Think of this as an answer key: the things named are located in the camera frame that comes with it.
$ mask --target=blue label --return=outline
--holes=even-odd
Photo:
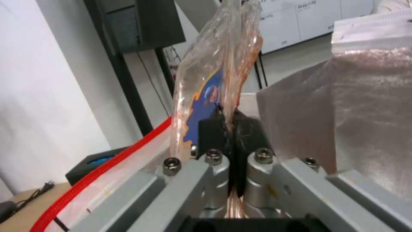
[[[200,91],[193,97],[191,113],[186,121],[187,131],[183,142],[197,145],[198,123],[209,118],[219,104],[220,88],[223,82],[223,70],[220,68],[205,81]]]

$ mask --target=metal bolt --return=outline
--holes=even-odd
[[[191,159],[196,159],[197,158],[197,146],[192,144],[190,147],[190,158]]]
[[[206,163],[216,166],[222,163],[223,154],[220,150],[210,149],[206,152],[205,161]]]
[[[304,158],[302,161],[310,168],[312,168],[315,172],[319,171],[319,164],[314,158]]]
[[[273,163],[273,152],[267,148],[259,148],[255,151],[255,160],[260,164]]]
[[[182,163],[178,158],[167,158],[163,162],[163,174],[167,176],[175,176],[182,168]]]

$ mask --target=transparent plastic bag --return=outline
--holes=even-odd
[[[174,93],[171,156],[186,161],[197,144],[197,123],[221,105],[230,130],[241,87],[262,46],[256,0],[224,0],[179,65]]]

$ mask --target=power cord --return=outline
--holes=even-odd
[[[164,106],[164,103],[163,103],[163,101],[162,101],[162,99],[161,99],[161,97],[160,97],[160,95],[159,95],[159,92],[157,91],[157,89],[156,89],[156,87],[155,87],[155,84],[153,83],[152,76],[150,75],[149,71],[147,70],[147,67],[146,67],[145,63],[143,62],[143,59],[142,59],[142,57],[140,56],[139,52],[136,52],[136,53],[137,53],[137,56],[138,56],[139,59],[140,59],[140,62],[142,62],[143,67],[145,68],[145,71],[146,71],[146,73],[147,73],[147,76],[149,77],[150,83],[152,84],[152,86],[153,86],[153,88],[154,88],[154,91],[156,92],[157,97],[159,98],[160,103],[162,104],[163,109],[164,109],[164,111],[166,112],[166,115],[169,117],[169,113],[167,112],[167,109],[166,109],[166,107]]]
[[[30,203],[34,199],[38,198],[39,196],[43,195],[45,192],[49,191],[53,187],[54,187],[53,181],[49,181],[49,182],[45,183],[43,188],[34,191],[34,193],[31,194],[31,196],[29,198],[27,198],[26,200],[22,200],[22,201],[17,202],[16,203],[17,208],[16,208],[16,210],[14,210],[13,214],[19,212],[28,203]]]
[[[0,224],[23,209],[28,203],[43,195],[53,187],[54,183],[52,181],[49,181],[44,184],[43,188],[34,191],[34,193],[31,194],[31,196],[26,200],[22,200],[17,203],[14,203],[12,201],[0,202]]]

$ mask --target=black monitor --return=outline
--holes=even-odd
[[[186,41],[173,0],[135,0],[105,16],[122,53]]]

